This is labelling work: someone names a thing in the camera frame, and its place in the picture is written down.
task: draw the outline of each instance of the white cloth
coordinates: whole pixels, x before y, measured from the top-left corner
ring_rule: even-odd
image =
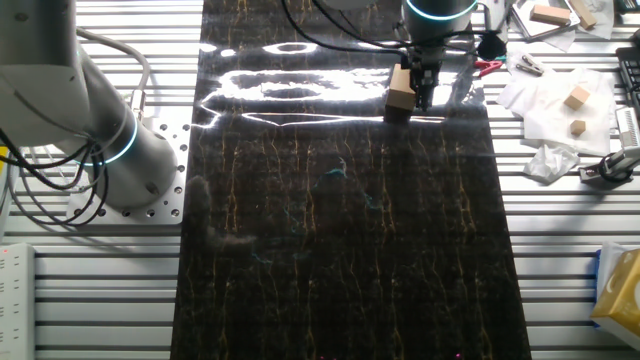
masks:
[[[550,184],[579,163],[580,157],[573,149],[545,143],[523,171],[537,181]]]
[[[564,101],[578,85],[591,96],[574,111]],[[613,86],[611,74],[587,69],[569,74],[545,71],[544,76],[532,79],[518,74],[500,94],[498,104],[523,117],[525,139],[557,142],[581,153],[605,156],[610,152],[609,129],[616,121]],[[577,137],[570,130],[575,120],[587,123],[586,131]]]

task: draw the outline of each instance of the white cable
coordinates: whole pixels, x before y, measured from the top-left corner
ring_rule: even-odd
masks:
[[[138,87],[136,89],[144,90],[144,88],[147,86],[147,82],[149,81],[149,77],[151,76],[151,66],[149,65],[149,61],[147,61],[147,58],[144,57],[142,53],[123,42],[109,39],[108,37],[102,35],[94,34],[82,28],[77,28],[76,34],[78,36],[82,36],[85,39],[93,40],[99,42],[100,44],[120,50],[136,58],[140,65],[142,65],[142,78],[140,79],[140,83],[138,84]]]

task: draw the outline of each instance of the tissue box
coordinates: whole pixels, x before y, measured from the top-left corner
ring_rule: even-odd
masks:
[[[622,254],[591,320],[640,350],[640,250]]]

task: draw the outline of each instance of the cable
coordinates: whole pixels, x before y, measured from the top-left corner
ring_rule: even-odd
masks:
[[[49,181],[49,179],[47,179],[45,176],[40,174],[36,169],[34,169],[33,166],[29,164],[29,162],[27,162],[27,160],[22,156],[22,154],[20,153],[20,150],[13,144],[13,142],[11,142],[11,140],[9,140],[9,138],[4,133],[4,131],[2,131],[2,129],[0,129],[0,140],[4,142],[5,146],[9,149],[9,151],[11,151],[13,156],[15,156],[15,158],[18,160],[18,167],[21,167],[21,168],[24,167],[33,176],[38,178],[38,180],[40,180],[43,184],[56,190],[69,190],[74,188],[76,185],[78,185],[78,183],[80,182],[80,179],[82,178],[82,171],[84,170],[84,166],[87,161],[87,158],[89,157],[89,154],[93,151],[94,147],[98,146],[95,143],[93,143],[85,152],[84,156],[82,157],[82,161],[80,162],[80,166],[78,167],[78,173],[75,179],[71,183],[67,185],[58,185]]]
[[[109,39],[108,37],[102,35],[94,34],[83,28],[77,28],[76,34],[78,36],[82,36],[85,39],[97,41],[100,44],[120,50],[136,58],[136,60],[138,60],[138,62],[142,65],[142,78],[140,79],[140,83],[138,84],[136,90],[144,90],[144,88],[147,86],[147,82],[149,81],[149,77],[151,76],[151,66],[149,65],[149,61],[147,60],[147,58],[144,57],[142,53],[123,42]]]
[[[66,158],[64,158],[64,159],[62,159],[60,161],[56,161],[54,163],[50,163],[50,164],[29,164],[29,165],[33,169],[36,169],[36,170],[53,169],[53,168],[56,168],[58,166],[62,166],[62,165],[65,165],[65,164],[71,162],[73,159],[77,158],[78,156],[80,156],[80,154],[85,152],[89,146],[90,146],[90,143],[87,143],[83,147],[78,149],[78,151],[76,151],[73,154],[67,156]],[[18,166],[18,167],[21,166],[17,161],[9,159],[9,158],[7,158],[5,156],[2,156],[2,155],[0,155],[0,161],[2,161],[4,163],[7,163],[9,165],[13,165],[13,166]]]
[[[346,51],[346,52],[360,52],[360,53],[374,53],[374,54],[395,54],[395,55],[400,55],[400,57],[402,57],[403,63],[406,64],[407,66],[409,65],[409,59],[407,57],[407,54],[405,54],[404,52],[402,52],[401,50],[388,50],[388,49],[356,49],[356,48],[345,48],[345,47],[341,47],[341,46],[335,46],[335,45],[330,45],[327,43],[323,43],[319,40],[316,40],[314,38],[312,38],[311,36],[307,35],[304,30],[302,30],[300,28],[300,26],[298,26],[298,24],[295,22],[295,20],[293,20],[293,17],[291,16],[291,12],[289,12],[289,7],[287,6],[287,0],[281,0],[282,3],[282,8],[284,10],[284,13],[287,17],[287,20],[289,21],[289,24],[291,24],[291,26],[294,28],[294,30],[303,38],[307,39],[308,41],[318,45],[318,46],[322,46],[324,48],[330,49],[330,50],[336,50],[336,51]]]
[[[104,162],[104,155],[98,155],[96,156],[95,154],[92,154],[92,161],[94,164],[94,177],[97,176],[98,173],[98,168],[100,167],[100,163]],[[39,225],[59,225],[59,226],[73,226],[73,227],[79,227],[79,226],[83,226],[83,225],[87,225],[89,224],[91,221],[93,221],[98,215],[100,215],[100,213],[102,213],[102,209],[104,207],[104,204],[106,202],[106,198],[108,195],[108,191],[109,191],[109,174],[108,174],[108,170],[106,169],[106,166],[104,166],[104,190],[103,190],[103,195],[102,195],[102,199],[100,201],[100,204],[98,205],[98,208],[96,209],[96,211],[92,214],[92,216],[87,219],[86,221],[79,223],[79,224],[72,224],[72,222],[76,219],[78,219],[80,216],[82,216],[84,213],[86,213],[87,209],[91,206],[91,204],[93,203],[93,199],[96,195],[97,192],[97,187],[93,187],[92,191],[91,191],[91,195],[89,196],[89,199],[87,200],[87,203],[85,204],[85,206],[80,209],[80,211],[76,212],[74,214],[74,216],[68,218],[67,220],[60,220],[57,217],[55,217],[53,214],[51,214],[35,197],[35,195],[33,194],[33,192],[31,191],[31,188],[29,187],[28,181],[26,181],[26,177],[24,176],[24,169],[20,168],[20,175],[22,178],[22,182],[24,184],[25,190],[27,192],[27,194],[29,195],[29,197],[31,198],[31,200],[33,201],[33,203],[40,208],[40,210],[51,219],[50,222],[48,221],[43,221],[40,220],[38,218],[36,218],[35,216],[31,215],[30,213],[28,213],[26,211],[26,209],[24,208],[24,206],[22,205],[20,199],[18,198],[18,196],[16,195],[15,189],[13,187],[13,181],[12,181],[12,175],[11,175],[11,171],[9,171],[7,173],[7,182],[9,184],[9,192],[11,193],[11,197],[14,201],[14,203],[16,204],[16,206],[18,206],[18,208],[20,209],[20,211],[27,217],[29,218],[31,221],[39,224]]]
[[[49,154],[49,157],[51,157],[51,154],[49,153],[49,151],[45,148],[45,151],[47,151],[47,154]],[[102,150],[99,153],[93,153],[92,155],[99,155],[102,152],[104,152],[104,150]],[[33,148],[29,148],[29,154],[31,155],[31,160],[33,160],[34,163],[38,163],[38,158],[35,156],[35,151],[33,150]],[[86,186],[80,186],[78,188],[78,190],[65,190],[66,193],[69,194],[83,194],[85,192],[87,192],[89,189],[93,188],[94,186],[96,186],[98,184],[98,182],[100,182],[100,180],[102,180],[102,177],[104,175],[104,169],[105,167],[101,167],[100,169],[100,175],[90,184],[86,185]],[[58,172],[60,173],[61,177],[66,179],[66,177],[64,176],[62,170],[60,170],[60,168],[58,167]],[[46,173],[43,173],[42,175],[44,175],[47,179],[49,179],[49,177],[47,176]]]
[[[353,25],[353,23],[351,22],[351,20],[349,20],[349,18],[347,17],[347,15],[344,14],[344,11],[342,10],[338,10],[338,13],[340,13],[340,16],[342,16],[342,18],[344,19],[344,21],[347,22],[347,24],[349,24],[349,26],[353,29],[353,31],[357,32],[357,33],[361,33],[360,30],[358,30],[358,28]]]

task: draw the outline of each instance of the power strip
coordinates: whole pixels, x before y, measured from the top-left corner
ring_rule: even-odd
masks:
[[[0,247],[0,360],[35,357],[35,251]]]

